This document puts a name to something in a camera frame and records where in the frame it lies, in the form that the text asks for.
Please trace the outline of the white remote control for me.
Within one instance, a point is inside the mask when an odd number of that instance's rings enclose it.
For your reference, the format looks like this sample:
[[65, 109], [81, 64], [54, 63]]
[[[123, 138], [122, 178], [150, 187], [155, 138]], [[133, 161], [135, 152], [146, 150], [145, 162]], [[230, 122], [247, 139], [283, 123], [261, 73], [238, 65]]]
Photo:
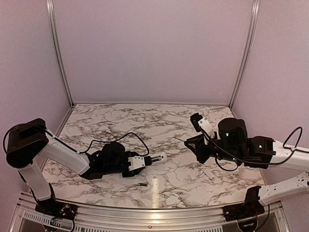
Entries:
[[153, 156], [145, 156], [145, 166], [158, 165], [167, 161], [166, 153], [160, 153]]

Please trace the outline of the white battery cover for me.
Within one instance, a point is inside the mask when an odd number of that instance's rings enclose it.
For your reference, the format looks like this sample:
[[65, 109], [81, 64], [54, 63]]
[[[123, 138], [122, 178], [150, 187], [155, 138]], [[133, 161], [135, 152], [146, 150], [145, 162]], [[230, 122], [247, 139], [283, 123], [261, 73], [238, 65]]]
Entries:
[[215, 176], [209, 170], [204, 170], [203, 173], [210, 179], [213, 180]]

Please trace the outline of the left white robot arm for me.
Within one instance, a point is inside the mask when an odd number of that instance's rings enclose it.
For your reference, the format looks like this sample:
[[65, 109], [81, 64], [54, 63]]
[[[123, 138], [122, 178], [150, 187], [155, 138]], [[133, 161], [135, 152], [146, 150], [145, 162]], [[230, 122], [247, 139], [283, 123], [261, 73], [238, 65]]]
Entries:
[[86, 180], [117, 173], [133, 177], [152, 163], [148, 155], [127, 151], [117, 141], [106, 142], [101, 150], [92, 154], [79, 152], [50, 132], [41, 118], [8, 129], [3, 138], [3, 150], [7, 163], [18, 170], [32, 190], [37, 205], [51, 215], [61, 211], [61, 204], [35, 162], [37, 156], [53, 160]]

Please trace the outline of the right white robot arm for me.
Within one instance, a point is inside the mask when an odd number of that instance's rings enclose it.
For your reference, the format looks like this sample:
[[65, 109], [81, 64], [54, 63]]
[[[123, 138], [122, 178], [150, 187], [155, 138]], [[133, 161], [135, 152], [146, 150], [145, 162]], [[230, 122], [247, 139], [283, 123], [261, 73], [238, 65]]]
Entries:
[[267, 169], [282, 167], [299, 170], [294, 178], [268, 186], [256, 186], [247, 190], [239, 212], [250, 216], [258, 205], [266, 206], [281, 198], [308, 193], [309, 191], [309, 151], [287, 146], [270, 137], [248, 137], [245, 121], [233, 117], [225, 118], [215, 130], [210, 122], [199, 113], [193, 114], [190, 121], [198, 136], [187, 139], [184, 145], [189, 148], [199, 163], [214, 158], [230, 161], [237, 166]]

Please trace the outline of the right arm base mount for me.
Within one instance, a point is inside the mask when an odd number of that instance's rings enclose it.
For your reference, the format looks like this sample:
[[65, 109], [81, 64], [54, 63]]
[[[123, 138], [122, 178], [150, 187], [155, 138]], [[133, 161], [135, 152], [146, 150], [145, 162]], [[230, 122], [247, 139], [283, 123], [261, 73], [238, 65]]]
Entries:
[[265, 212], [259, 202], [259, 189], [261, 186], [251, 187], [247, 190], [245, 200], [242, 203], [227, 205], [223, 207], [223, 215], [226, 221], [240, 220], [254, 217]]

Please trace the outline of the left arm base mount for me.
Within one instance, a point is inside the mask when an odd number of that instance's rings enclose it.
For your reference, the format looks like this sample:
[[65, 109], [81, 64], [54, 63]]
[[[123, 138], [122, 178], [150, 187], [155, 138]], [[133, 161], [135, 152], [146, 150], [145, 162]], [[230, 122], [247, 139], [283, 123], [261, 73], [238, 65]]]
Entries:
[[53, 219], [64, 218], [73, 220], [77, 212], [77, 205], [59, 202], [50, 198], [44, 201], [38, 201], [35, 210], [37, 212], [50, 215]]

